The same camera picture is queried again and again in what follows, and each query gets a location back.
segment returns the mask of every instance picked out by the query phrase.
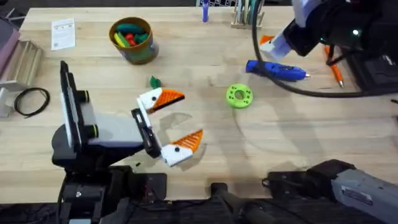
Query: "orange pen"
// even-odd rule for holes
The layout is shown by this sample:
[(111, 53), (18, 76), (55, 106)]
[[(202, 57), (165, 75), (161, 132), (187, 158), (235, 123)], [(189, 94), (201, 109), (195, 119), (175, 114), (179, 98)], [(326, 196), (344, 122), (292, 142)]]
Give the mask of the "orange pen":
[[(330, 51), (330, 47), (326, 46), (325, 47), (326, 56), (329, 55), (329, 51)], [(343, 76), (341, 76), (341, 72), (338, 69), (337, 65), (332, 65), (330, 68), (333, 71), (333, 73), (335, 74), (335, 78), (336, 78), (336, 81), (338, 82), (339, 86), (344, 88)]]

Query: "gray device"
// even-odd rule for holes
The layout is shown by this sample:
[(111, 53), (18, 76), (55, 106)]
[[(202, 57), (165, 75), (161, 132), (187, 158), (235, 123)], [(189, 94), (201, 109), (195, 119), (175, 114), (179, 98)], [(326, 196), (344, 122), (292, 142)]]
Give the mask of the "gray device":
[(388, 224), (398, 223), (398, 186), (362, 170), (348, 169), (331, 181), (337, 201)]

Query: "green gear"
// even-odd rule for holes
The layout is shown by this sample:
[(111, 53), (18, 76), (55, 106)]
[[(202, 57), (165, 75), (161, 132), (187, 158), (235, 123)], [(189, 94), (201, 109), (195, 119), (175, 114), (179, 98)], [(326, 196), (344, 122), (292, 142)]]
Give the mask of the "green gear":
[(226, 101), (233, 108), (245, 108), (253, 101), (253, 92), (246, 85), (234, 84), (226, 91)]

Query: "black mount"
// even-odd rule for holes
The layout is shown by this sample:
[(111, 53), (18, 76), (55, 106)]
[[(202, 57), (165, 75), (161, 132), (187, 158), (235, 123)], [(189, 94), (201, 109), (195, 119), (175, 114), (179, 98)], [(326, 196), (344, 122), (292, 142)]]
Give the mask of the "black mount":
[(57, 221), (61, 224), (122, 224), (130, 200), (136, 203), (143, 198), (163, 200), (166, 174), (135, 174), (130, 166), (111, 166), (143, 149), (153, 158), (160, 155), (160, 146), (140, 110), (131, 113), (143, 139), (141, 145), (92, 145), (89, 138), (98, 137), (99, 129), (95, 124), (85, 126), (81, 110), (81, 105), (90, 101), (88, 91), (76, 89), (73, 74), (65, 62), (61, 62), (60, 78), (68, 132), (64, 124), (52, 138), (52, 162), (66, 172), (58, 196)]

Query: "pink object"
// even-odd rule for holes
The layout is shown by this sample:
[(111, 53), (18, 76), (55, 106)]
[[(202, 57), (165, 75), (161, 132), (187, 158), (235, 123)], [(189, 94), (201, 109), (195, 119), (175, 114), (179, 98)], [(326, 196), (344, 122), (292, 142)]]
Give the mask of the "pink object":
[(0, 76), (4, 66), (16, 46), (20, 33), (13, 26), (0, 20)]

